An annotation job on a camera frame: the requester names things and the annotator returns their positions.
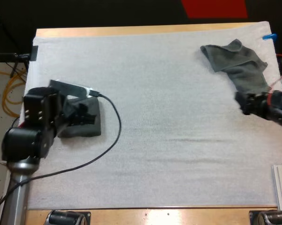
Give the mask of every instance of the gray pad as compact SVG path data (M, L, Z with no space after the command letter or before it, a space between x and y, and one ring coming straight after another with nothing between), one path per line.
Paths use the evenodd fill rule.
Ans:
M89 97L81 100L70 99L73 105L84 104L88 107L90 115L96 115L94 124L69 126L64 129L58 137L94 137L101 135L99 103L96 97Z
M238 39L226 46L205 45L200 49L213 70L227 73L240 93L260 94L269 90L263 75L267 63L252 49L244 47Z

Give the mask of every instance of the red object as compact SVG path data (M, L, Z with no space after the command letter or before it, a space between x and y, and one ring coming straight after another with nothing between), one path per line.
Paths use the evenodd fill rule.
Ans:
M247 18L245 0L182 0L189 18Z

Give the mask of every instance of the gray towel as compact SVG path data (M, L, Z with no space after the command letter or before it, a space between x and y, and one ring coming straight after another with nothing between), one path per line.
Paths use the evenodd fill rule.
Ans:
M257 54L235 39L229 45L205 45L200 47L215 72L223 71L243 94L260 94L268 91L263 71L267 63Z

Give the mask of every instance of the gray cloth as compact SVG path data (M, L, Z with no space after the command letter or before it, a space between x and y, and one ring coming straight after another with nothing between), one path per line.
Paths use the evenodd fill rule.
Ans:
M205 45L200 49L215 72L227 73L237 91L243 94L260 94L269 90L263 75L267 63L252 49L243 46L238 39L226 46Z
M271 165L282 163L282 127L244 116L235 88L199 47L238 38L279 77L267 22L233 30L108 37L35 38L26 90L50 79L108 96L123 127L119 143L80 170L31 183L29 209L276 204ZM56 138L35 175L95 158L118 120L99 98L102 135Z

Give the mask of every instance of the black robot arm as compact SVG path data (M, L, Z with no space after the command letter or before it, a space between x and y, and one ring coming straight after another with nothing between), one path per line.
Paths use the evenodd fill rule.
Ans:
M239 103L243 114L255 114L266 120L272 120L282 126L282 92L241 94L237 92L235 100Z

